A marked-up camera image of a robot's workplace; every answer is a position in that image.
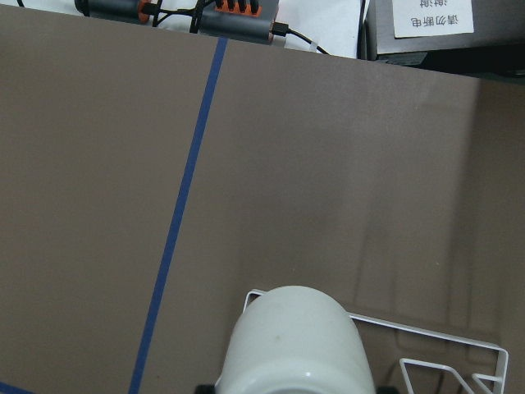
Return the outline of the black box with label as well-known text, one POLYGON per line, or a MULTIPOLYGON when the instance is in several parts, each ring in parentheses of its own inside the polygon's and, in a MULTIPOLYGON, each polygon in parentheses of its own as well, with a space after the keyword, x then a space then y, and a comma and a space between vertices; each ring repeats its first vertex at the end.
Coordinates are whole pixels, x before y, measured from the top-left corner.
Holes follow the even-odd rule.
POLYGON ((524 76, 522 1, 371 1, 360 18, 360 59, 524 76))

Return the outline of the grey orange usb hub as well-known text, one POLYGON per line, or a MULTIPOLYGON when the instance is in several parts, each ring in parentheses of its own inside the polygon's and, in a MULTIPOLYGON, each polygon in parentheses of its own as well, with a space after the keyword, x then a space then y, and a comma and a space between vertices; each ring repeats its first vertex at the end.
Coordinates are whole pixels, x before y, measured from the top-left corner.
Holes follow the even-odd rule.
POLYGON ((158 27, 171 16, 191 19, 189 32, 255 43, 270 43, 274 37, 290 32, 286 23, 277 22, 278 1, 197 1, 191 8, 174 10, 161 1, 76 1, 83 16, 158 27))

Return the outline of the pale green plastic cup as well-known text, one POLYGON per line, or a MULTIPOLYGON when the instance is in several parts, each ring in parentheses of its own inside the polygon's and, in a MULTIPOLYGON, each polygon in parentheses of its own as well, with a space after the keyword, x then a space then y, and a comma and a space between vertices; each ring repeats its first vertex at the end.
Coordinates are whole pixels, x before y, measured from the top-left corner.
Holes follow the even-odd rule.
POLYGON ((217 393, 374 393, 358 329, 329 295, 305 286, 270 290, 237 320, 217 393))

